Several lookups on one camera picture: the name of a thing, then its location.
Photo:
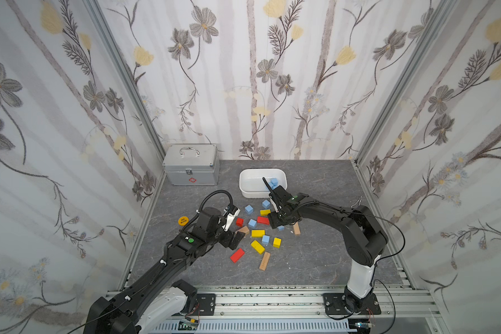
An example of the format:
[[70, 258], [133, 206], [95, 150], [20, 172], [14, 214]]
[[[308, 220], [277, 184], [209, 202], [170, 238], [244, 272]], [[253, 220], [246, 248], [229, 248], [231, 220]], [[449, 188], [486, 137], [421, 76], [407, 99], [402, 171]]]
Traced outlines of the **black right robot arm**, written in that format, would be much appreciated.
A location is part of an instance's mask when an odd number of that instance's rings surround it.
[[275, 208], [267, 216], [273, 229], [294, 225], [307, 218], [341, 232], [352, 259], [343, 303], [348, 313], [357, 314], [366, 309], [373, 293], [376, 263], [388, 244], [388, 235], [370, 208], [364, 205], [338, 207], [305, 193], [292, 195], [282, 186], [269, 188], [269, 198]]

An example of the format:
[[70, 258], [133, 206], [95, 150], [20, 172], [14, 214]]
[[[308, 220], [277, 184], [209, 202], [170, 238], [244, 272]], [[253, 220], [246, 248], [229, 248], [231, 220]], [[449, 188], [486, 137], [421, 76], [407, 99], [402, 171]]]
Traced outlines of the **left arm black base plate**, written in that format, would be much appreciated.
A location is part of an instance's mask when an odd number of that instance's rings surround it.
[[209, 317], [214, 315], [217, 295], [195, 294], [187, 298], [185, 307], [180, 312], [188, 317]]

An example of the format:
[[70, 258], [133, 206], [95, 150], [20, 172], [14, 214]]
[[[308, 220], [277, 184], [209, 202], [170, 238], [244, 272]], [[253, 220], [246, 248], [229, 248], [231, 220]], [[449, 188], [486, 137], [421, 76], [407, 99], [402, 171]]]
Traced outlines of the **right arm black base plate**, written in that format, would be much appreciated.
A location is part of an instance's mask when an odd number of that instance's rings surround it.
[[323, 294], [325, 313], [328, 316], [380, 315], [381, 308], [374, 293], [359, 299], [351, 292]]

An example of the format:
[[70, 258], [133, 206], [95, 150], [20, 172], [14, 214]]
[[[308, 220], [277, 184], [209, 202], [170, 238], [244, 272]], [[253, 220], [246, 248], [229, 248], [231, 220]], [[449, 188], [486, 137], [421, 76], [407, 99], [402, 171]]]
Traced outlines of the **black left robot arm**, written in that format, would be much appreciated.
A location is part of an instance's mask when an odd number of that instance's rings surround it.
[[168, 282], [190, 267], [209, 247], [217, 243], [234, 250], [244, 237], [230, 226], [239, 209], [229, 205], [225, 212], [213, 207], [199, 209], [197, 215], [167, 243], [161, 259], [135, 283], [112, 299], [98, 299], [89, 310], [85, 333], [137, 333], [147, 307]]

